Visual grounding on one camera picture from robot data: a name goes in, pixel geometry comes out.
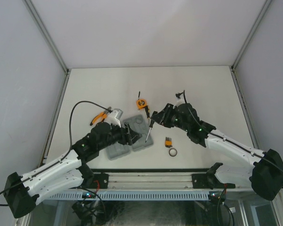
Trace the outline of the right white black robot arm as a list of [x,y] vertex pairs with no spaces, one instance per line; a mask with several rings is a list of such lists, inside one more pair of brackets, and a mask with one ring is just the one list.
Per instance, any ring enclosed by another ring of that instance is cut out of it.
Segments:
[[262,151],[229,138],[215,126],[200,120],[191,104],[167,104],[162,111],[154,112],[151,120],[166,128],[180,128],[195,144],[238,162],[237,167],[224,163],[213,165],[207,172],[207,182],[211,187],[217,188],[221,184],[251,187],[268,201],[272,201],[283,189],[283,160],[277,151]]

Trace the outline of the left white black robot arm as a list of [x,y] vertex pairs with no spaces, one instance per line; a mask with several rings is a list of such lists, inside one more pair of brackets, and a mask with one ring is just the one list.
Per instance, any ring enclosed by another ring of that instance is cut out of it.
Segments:
[[128,124],[117,126],[100,122],[58,158],[23,175],[10,174],[3,196],[13,217],[27,215],[47,198],[67,189],[91,187],[94,173],[87,163],[115,143],[133,145],[141,137]]

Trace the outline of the grey plastic tool case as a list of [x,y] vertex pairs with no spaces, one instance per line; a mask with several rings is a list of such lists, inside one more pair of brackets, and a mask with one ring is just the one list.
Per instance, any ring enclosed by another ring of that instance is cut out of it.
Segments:
[[115,143],[114,145],[107,147],[106,154],[111,161],[124,157],[130,154],[131,151],[138,152],[154,145],[151,135],[148,136],[149,125],[141,114],[124,119],[123,125],[129,126],[130,129],[132,129],[133,132],[138,133],[139,136],[134,136],[133,133],[130,133],[132,145]]

